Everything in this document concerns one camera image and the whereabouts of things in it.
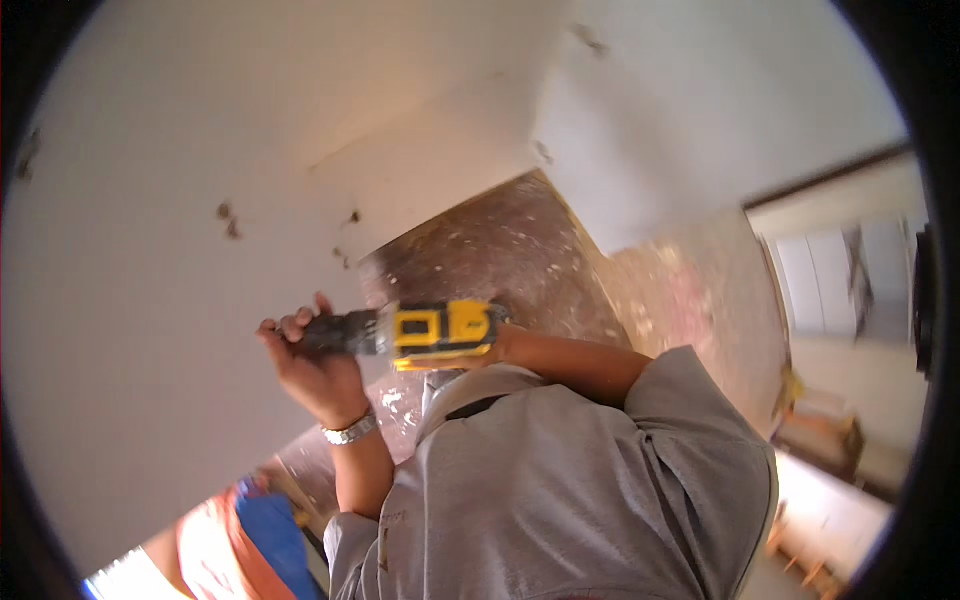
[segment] gray shirt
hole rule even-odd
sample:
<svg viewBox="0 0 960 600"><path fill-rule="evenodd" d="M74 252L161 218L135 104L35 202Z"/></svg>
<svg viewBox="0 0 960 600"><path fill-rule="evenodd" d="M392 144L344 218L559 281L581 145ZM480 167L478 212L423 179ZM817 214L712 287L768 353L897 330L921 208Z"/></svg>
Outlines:
<svg viewBox="0 0 960 600"><path fill-rule="evenodd" d="M561 385L513 393L423 439L379 523L330 521L332 597L731 598L776 504L773 461L690 347L623 411Z"/></svg>

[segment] metal watch band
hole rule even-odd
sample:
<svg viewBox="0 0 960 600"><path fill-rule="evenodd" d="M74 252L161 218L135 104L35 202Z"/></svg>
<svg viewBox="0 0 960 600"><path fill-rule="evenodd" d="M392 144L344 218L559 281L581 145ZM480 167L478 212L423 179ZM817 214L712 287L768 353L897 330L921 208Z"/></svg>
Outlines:
<svg viewBox="0 0 960 600"><path fill-rule="evenodd" d="M326 436L326 440L334 445L353 444L378 426L373 410L368 410L362 419L347 429L341 429L340 431L324 429L324 435Z"/></svg>

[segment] floor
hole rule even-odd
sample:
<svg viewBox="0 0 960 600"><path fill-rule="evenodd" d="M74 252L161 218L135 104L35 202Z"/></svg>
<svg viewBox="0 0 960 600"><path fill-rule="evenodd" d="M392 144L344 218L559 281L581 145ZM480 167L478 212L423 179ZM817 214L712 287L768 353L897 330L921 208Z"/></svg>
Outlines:
<svg viewBox="0 0 960 600"><path fill-rule="evenodd" d="M651 356L691 344L750 423L771 432L786 343L761 249L739 210L606 257L535 172L405 233L359 272L371 307L497 298L517 323L544 333ZM438 376L389 373L367 388L398 463L414 451L424 378ZM321 515L336 510L319 428L279 458Z"/></svg>

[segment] person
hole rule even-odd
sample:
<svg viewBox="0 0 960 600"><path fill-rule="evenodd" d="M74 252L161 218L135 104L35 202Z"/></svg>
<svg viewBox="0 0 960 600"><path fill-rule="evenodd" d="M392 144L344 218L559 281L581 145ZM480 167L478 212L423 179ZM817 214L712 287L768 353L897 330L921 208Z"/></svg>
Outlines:
<svg viewBox="0 0 960 600"><path fill-rule="evenodd" d="M395 467L375 426L355 429L372 408L354 357L308 359L284 341L313 316L268 319L257 336L336 442L331 597L739 594L777 505L774 455L693 348L653 360L502 325L428 402L415 455Z"/></svg>

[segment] yellow power tool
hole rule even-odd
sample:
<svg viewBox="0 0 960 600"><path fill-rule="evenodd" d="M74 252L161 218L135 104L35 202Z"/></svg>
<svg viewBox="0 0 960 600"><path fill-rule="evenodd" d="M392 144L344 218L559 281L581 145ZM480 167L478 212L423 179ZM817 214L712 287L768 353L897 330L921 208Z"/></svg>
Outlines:
<svg viewBox="0 0 960 600"><path fill-rule="evenodd" d="M498 324L509 321L501 305L482 300L394 303L379 310L321 315L303 331L297 351L386 354L398 371L433 369L423 361L482 356L496 341Z"/></svg>

